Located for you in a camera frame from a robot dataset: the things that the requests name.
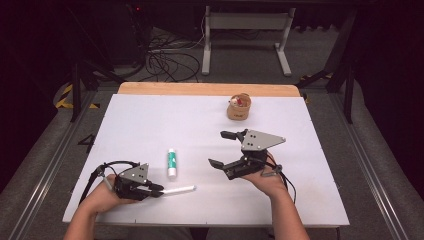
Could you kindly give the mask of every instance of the human hand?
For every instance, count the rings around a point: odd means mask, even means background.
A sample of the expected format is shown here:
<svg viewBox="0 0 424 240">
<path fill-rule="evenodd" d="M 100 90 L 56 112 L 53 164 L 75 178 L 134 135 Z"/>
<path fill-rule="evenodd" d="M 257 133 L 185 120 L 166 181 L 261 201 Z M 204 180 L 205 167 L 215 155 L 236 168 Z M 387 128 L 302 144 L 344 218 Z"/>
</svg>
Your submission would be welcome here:
<svg viewBox="0 0 424 240">
<path fill-rule="evenodd" d="M 115 175 L 110 174 L 107 176 L 110 185 L 115 183 Z M 119 198 L 115 192 L 111 191 L 106 183 L 102 181 L 91 192 L 87 198 L 81 203 L 80 208 L 84 208 L 91 214 L 107 212 L 112 208 L 121 205 L 138 202 L 137 200 Z"/>
<path fill-rule="evenodd" d="M 268 152 L 267 162 L 274 164 L 272 159 L 274 159 L 274 157 L 272 156 L 271 153 Z M 255 173 L 251 173 L 251 174 L 243 176 L 242 178 L 252 182 L 256 188 L 258 188 L 260 191 L 265 193 L 268 197 L 274 197 L 278 195 L 279 193 L 281 193 L 281 191 L 287 192 L 287 188 L 286 186 L 284 186 L 283 180 L 281 179 L 281 176 L 279 174 L 276 174 L 274 176 L 267 176 L 267 177 L 261 175 L 262 172 L 269 173 L 272 171 L 273 170 L 271 169 L 270 166 L 265 165 L 265 168 L 263 171 L 261 170 Z"/>
</svg>

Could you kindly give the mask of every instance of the gray carpet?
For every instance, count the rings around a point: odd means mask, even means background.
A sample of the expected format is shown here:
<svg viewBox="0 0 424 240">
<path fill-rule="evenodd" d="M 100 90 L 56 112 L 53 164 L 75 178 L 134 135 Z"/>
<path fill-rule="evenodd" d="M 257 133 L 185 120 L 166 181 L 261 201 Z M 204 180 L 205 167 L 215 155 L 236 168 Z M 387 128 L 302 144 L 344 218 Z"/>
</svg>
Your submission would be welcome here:
<svg viewBox="0 0 424 240">
<path fill-rule="evenodd" d="M 278 39 L 278 34 L 265 32 L 261 33 L 257 39 L 250 41 L 233 35 L 218 35 L 212 44 L 211 73 L 209 76 L 198 74 L 197 77 L 200 82 L 212 83 L 294 84 L 300 76 L 316 73 L 323 68 L 336 36 L 335 30 L 326 32 L 315 30 L 304 33 L 292 31 L 286 46 L 286 55 L 293 76 L 284 77 L 272 47 L 274 39 Z M 184 50 L 184 52 L 192 54 L 201 62 L 201 47 Z M 189 59 L 181 57 L 180 60 L 192 67 L 195 66 Z M 179 69 L 174 76 L 184 77 L 187 74 L 190 74 L 190 71 Z M 148 75 L 143 70 L 129 80 L 138 81 L 146 76 Z M 382 210 L 376 203 L 374 192 L 358 164 L 358 157 L 344 127 L 343 119 L 338 117 L 337 108 L 332 103 L 331 96 L 322 89 L 325 82 L 325 80 L 318 81 L 301 91 L 309 96 L 310 102 L 307 106 L 334 179 L 340 186 L 340 195 L 351 222 L 350 226 L 340 229 L 341 239 L 396 239 L 393 238 Z M 116 90 L 117 85 L 114 83 L 101 83 L 93 99 L 93 103 L 100 103 L 100 109 L 88 109 L 83 115 L 44 201 L 39 209 L 35 209 L 36 215 L 28 226 L 24 239 L 62 238 L 67 227 L 62 223 L 63 213 L 87 157 L 87 146 L 78 145 L 78 142 L 90 134 L 97 133 L 110 97 Z M 7 239 L 12 233 L 33 189 L 65 135 L 71 111 L 71 109 L 59 110 L 1 194 L 0 239 Z M 424 239 L 423 201 L 403 175 L 372 121 L 364 106 L 359 86 L 355 86 L 352 117 L 353 126 L 393 203 L 393 208 L 407 236 L 409 239 Z M 96 237 L 123 239 L 127 231 L 128 228 L 122 226 L 98 226 Z M 334 229 L 308 229 L 308 233 L 311 239 L 336 239 Z"/>
</svg>

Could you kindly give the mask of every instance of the wooden table edge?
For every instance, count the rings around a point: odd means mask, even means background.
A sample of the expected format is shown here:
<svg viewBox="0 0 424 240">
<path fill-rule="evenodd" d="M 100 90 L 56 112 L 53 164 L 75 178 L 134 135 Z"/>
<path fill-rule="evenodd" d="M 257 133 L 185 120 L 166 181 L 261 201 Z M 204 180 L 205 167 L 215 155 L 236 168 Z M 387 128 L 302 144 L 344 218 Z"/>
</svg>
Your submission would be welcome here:
<svg viewBox="0 0 424 240">
<path fill-rule="evenodd" d="M 294 85 L 272 84 L 125 82 L 118 90 L 118 94 L 143 95 L 232 96 L 239 93 L 269 97 L 301 96 Z"/>
</svg>

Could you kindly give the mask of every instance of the gray floor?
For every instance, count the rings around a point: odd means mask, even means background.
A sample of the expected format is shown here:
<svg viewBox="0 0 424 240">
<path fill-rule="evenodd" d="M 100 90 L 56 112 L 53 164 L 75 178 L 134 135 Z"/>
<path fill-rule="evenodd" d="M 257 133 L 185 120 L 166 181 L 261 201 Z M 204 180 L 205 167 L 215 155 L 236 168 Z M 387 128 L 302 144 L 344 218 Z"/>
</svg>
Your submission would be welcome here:
<svg viewBox="0 0 424 240">
<path fill-rule="evenodd" d="M 294 84 L 300 76 L 322 70 L 336 37 L 337 32 L 333 29 L 292 31 L 286 55 L 293 76 L 284 77 L 272 46 L 278 34 L 264 32 L 255 40 L 218 35 L 212 45 L 211 73 L 208 76 L 198 74 L 198 81 Z M 183 52 L 192 54 L 200 62 L 202 60 L 200 46 Z M 194 62 L 184 57 L 179 60 L 194 66 Z M 176 76 L 189 73 L 180 69 Z M 147 73 L 142 71 L 129 80 L 137 81 L 146 76 Z M 356 85 L 354 91 L 354 124 L 346 125 L 340 116 L 339 99 L 343 93 L 327 94 L 323 89 L 325 83 L 326 80 L 320 80 L 301 92 L 308 94 L 307 106 L 334 179 L 340 186 L 351 223 L 341 227 L 341 239 L 424 239 L 423 200 L 407 181 L 364 106 L 360 86 Z M 100 108 L 87 109 L 77 123 L 69 122 L 72 110 L 59 109 L 0 196 L 0 239 L 10 236 L 12 239 L 62 238 L 67 227 L 62 223 L 63 213 L 87 158 L 87 147 L 77 143 L 89 134 L 97 133 L 117 88 L 116 84 L 106 82 L 101 83 L 98 92 L 85 93 L 87 99 L 91 96 L 93 103 L 100 103 Z M 68 147 L 63 149 L 61 146 L 65 143 L 61 141 L 65 136 L 72 138 Z M 43 175 L 52 162 L 58 163 L 58 171 L 51 176 Z M 40 179 L 48 177 L 52 182 L 42 191 L 46 194 L 41 196 L 39 205 L 29 205 L 31 208 L 26 209 Z M 19 221 L 24 212 L 33 215 Z M 22 224 L 22 220 L 27 220 L 27 224 Z M 123 226 L 98 226 L 96 237 L 123 239 L 127 232 L 128 228 Z M 311 239 L 336 239 L 334 229 L 308 229 L 308 232 Z"/>
</svg>

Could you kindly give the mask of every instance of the small basket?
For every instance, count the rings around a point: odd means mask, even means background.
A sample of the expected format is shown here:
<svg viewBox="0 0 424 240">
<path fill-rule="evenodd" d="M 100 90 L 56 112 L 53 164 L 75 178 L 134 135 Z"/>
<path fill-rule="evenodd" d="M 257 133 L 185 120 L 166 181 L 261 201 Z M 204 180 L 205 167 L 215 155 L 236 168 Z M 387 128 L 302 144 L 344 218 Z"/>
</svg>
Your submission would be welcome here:
<svg viewBox="0 0 424 240">
<path fill-rule="evenodd" d="M 227 108 L 227 116 L 231 120 L 245 120 L 249 116 L 250 105 L 249 95 L 246 93 L 237 94 L 231 97 Z"/>
</svg>

